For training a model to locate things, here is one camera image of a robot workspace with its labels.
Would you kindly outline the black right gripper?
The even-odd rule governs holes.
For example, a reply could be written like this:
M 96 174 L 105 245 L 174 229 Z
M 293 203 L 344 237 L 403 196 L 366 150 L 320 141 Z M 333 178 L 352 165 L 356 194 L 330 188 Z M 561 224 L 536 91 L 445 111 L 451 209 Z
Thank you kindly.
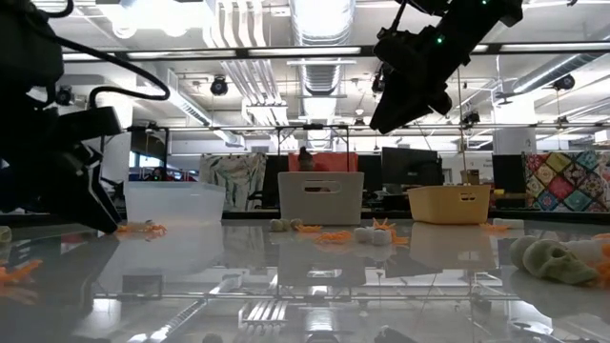
M 388 133 L 432 111 L 447 113 L 453 101 L 447 79 L 458 68 L 458 30 L 381 29 L 374 46 L 382 62 L 385 89 L 370 128 Z

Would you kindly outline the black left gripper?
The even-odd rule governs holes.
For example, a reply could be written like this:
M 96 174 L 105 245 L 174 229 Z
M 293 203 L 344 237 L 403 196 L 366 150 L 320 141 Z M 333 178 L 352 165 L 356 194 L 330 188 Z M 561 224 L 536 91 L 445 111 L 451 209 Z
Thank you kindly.
M 0 211 L 61 212 L 114 233 L 121 217 L 101 181 L 103 154 L 83 141 L 52 137 L 61 114 L 32 110 L 0 123 Z

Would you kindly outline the large black monitor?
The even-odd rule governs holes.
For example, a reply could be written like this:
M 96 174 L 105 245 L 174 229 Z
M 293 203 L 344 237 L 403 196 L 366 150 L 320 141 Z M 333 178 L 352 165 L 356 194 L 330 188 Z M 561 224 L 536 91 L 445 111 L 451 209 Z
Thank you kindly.
M 436 151 L 386 148 L 381 151 L 384 184 L 440 186 L 444 183 L 442 160 Z

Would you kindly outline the orange hanging cloth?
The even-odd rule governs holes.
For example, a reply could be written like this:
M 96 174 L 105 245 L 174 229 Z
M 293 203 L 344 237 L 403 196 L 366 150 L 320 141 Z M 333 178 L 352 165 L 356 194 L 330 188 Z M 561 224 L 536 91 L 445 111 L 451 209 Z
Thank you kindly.
M 315 172 L 357 172 L 355 152 L 319 152 L 312 155 Z

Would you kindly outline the clear plastic bin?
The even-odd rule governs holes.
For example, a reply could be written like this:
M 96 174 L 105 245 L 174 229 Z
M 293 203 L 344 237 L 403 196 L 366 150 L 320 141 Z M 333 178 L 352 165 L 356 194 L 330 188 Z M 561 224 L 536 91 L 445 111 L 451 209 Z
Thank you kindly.
M 125 188 L 129 221 L 170 225 L 219 222 L 226 190 L 201 182 L 133 181 Z

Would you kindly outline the black hanging screen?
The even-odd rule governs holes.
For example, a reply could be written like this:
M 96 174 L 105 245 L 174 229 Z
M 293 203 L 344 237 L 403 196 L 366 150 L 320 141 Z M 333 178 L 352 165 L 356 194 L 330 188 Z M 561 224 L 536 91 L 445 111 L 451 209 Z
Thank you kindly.
M 137 128 L 131 131 L 131 151 L 144 156 L 165 160 L 168 153 L 167 132 Z

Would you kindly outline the yellow plastic basket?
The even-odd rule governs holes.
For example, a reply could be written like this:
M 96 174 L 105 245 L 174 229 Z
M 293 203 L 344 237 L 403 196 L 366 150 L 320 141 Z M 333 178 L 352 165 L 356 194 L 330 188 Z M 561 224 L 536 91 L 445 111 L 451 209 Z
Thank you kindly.
M 477 225 L 488 219 L 490 186 L 426 186 L 407 191 L 412 217 L 435 225 Z

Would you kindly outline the grey plastic bin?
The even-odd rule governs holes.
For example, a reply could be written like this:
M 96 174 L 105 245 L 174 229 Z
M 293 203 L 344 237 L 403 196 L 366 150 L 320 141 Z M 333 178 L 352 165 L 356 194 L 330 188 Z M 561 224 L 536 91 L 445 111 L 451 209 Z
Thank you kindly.
M 287 171 L 277 175 L 277 183 L 283 219 L 321 226 L 360 223 L 363 172 Z

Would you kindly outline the white ceiling pipe bundle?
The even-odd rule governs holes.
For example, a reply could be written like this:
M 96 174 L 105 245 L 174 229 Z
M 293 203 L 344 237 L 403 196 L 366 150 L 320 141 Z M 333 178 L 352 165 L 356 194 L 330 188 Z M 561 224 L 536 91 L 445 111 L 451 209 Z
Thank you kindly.
M 221 67 L 242 96 L 242 116 L 247 121 L 273 127 L 289 124 L 287 103 L 269 60 L 222 61 Z

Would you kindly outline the leaf print hanging cloth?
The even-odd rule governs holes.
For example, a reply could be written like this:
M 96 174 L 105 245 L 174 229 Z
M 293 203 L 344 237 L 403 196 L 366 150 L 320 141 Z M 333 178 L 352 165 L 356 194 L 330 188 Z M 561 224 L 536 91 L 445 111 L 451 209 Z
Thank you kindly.
M 224 212 L 248 212 L 254 208 L 249 196 L 262 191 L 267 155 L 202 155 L 199 179 L 225 189 Z

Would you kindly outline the colourful patchwork quilt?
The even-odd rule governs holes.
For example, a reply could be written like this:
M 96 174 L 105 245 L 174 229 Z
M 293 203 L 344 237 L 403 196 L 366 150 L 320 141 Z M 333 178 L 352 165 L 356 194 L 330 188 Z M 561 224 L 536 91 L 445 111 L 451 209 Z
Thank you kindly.
M 610 212 L 610 152 L 523 154 L 526 203 L 543 212 Z

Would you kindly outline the silver round ventilation duct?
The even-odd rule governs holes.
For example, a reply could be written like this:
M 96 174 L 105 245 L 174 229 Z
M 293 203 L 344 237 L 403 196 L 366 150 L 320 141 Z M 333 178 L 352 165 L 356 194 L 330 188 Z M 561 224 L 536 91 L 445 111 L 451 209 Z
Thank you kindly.
M 536 90 L 603 56 L 603 52 L 558 56 L 518 78 L 512 85 L 512 92 L 527 93 Z
M 356 0 L 289 0 L 295 44 L 300 47 L 342 47 L 350 44 Z M 302 112 L 310 124 L 325 126 L 306 132 L 314 151 L 332 147 L 332 131 L 343 68 L 329 58 L 306 59 L 298 67 Z

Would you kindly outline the black metal workstation frame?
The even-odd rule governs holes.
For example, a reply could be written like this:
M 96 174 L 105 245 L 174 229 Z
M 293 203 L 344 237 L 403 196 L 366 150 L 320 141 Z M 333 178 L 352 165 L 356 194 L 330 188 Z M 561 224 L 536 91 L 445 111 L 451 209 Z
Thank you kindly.
M 307 150 L 308 143 L 295 135 L 321 131 L 330 138 L 333 127 L 321 124 L 299 126 L 200 126 L 169 128 L 151 122 L 131 125 L 105 140 L 104 174 L 121 181 L 129 179 L 130 168 L 145 155 L 157 160 L 160 179 L 169 181 L 171 168 L 197 171 L 198 180 L 224 190 L 224 210 L 245 212 L 253 208 L 248 199 L 264 186 L 270 166 L 287 171 L 290 163 Z

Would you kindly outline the white rectangular air duct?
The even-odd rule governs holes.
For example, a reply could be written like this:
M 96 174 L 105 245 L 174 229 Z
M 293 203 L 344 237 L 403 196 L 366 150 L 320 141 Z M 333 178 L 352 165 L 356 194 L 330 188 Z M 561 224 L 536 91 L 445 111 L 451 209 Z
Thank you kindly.
M 133 122 L 138 125 L 155 123 L 158 127 L 173 128 L 182 132 L 208 132 L 228 147 L 245 146 L 242 135 L 220 130 L 221 124 L 210 111 L 204 109 L 179 85 L 177 74 L 159 63 L 143 63 L 141 67 L 161 80 L 170 90 L 165 101 L 136 100 Z

